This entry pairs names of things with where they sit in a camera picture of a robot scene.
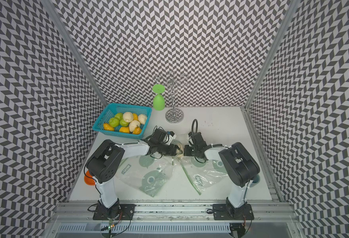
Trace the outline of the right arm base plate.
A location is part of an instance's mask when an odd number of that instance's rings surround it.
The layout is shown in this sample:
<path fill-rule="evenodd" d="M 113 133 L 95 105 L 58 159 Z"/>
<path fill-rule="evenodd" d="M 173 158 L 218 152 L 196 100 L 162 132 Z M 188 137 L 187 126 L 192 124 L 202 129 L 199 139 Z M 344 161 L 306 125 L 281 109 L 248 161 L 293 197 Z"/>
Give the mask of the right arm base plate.
<path fill-rule="evenodd" d="M 252 206 L 248 203 L 242 205 L 240 208 L 234 208 L 226 204 L 213 204 L 212 210 L 214 220 L 252 221 L 255 219 Z"/>

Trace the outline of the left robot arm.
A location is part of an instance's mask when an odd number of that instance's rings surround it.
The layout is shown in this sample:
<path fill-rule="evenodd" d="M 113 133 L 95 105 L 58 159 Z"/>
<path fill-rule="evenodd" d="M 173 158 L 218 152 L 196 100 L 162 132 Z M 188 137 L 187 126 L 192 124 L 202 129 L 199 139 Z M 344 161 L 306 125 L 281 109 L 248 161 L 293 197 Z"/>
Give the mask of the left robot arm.
<path fill-rule="evenodd" d="M 104 140 L 85 164 L 100 194 L 97 206 L 111 209 L 119 204 L 113 177 L 123 159 L 154 153 L 174 156 L 179 152 L 179 147 L 172 144 L 175 138 L 173 131 L 157 128 L 150 136 L 137 142 L 116 143 Z"/>

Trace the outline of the green pear bag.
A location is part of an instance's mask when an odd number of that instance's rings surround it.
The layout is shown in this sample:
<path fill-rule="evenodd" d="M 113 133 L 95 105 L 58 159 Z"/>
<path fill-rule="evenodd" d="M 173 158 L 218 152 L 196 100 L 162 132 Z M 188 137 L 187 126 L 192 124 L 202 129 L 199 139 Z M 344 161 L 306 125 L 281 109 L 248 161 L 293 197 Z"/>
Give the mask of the green pear bag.
<path fill-rule="evenodd" d="M 108 124 L 111 127 L 116 128 L 116 127 L 118 127 L 120 125 L 120 120 L 118 118 L 113 117 L 113 118 L 109 119 L 109 123 Z"/>
<path fill-rule="evenodd" d="M 128 127 L 129 123 L 125 122 L 123 119 L 120 120 L 120 126 L 121 127 Z"/>
<path fill-rule="evenodd" d="M 123 119 L 123 113 L 117 113 L 115 114 L 115 118 L 118 119 L 119 121 Z"/>

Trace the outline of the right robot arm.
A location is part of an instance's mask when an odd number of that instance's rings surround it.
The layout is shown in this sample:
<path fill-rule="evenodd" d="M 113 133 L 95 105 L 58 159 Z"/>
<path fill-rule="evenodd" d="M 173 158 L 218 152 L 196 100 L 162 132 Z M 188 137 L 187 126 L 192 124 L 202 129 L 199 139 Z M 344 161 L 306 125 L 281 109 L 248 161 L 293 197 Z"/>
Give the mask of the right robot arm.
<path fill-rule="evenodd" d="M 260 167 L 242 143 L 208 145 L 200 132 L 190 132 L 184 156 L 196 165 L 210 162 L 217 173 L 229 176 L 233 183 L 227 198 L 229 208 L 238 209 L 246 204 L 247 190 L 260 173 Z"/>

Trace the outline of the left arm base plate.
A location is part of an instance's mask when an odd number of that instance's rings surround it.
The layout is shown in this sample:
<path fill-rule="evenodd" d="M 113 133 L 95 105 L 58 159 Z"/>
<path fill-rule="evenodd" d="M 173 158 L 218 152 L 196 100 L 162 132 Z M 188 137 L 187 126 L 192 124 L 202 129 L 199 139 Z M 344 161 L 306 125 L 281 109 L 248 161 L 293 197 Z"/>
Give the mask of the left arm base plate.
<path fill-rule="evenodd" d="M 93 214 L 92 220 L 111 220 L 129 221 L 132 220 L 135 212 L 135 204 L 118 204 L 116 203 L 110 208 L 98 204 Z"/>

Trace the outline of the zip-top bag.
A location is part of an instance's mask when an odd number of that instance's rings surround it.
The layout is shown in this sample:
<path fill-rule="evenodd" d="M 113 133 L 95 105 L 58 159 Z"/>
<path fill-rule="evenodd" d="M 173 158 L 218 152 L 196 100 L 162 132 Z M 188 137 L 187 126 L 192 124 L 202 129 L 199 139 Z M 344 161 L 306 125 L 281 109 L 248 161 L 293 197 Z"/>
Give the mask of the zip-top bag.
<path fill-rule="evenodd" d="M 174 145 L 176 148 L 175 155 L 172 157 L 172 164 L 181 167 L 188 165 L 190 163 L 190 157 L 185 156 L 184 145 L 178 140 L 172 141 L 171 145 Z"/>
<path fill-rule="evenodd" d="M 116 177 L 144 194 L 155 197 L 171 179 L 174 168 L 172 157 L 134 156 L 121 161 Z"/>
<path fill-rule="evenodd" d="M 205 161 L 185 156 L 179 162 L 188 181 L 199 195 L 228 177 L 222 161 Z"/>

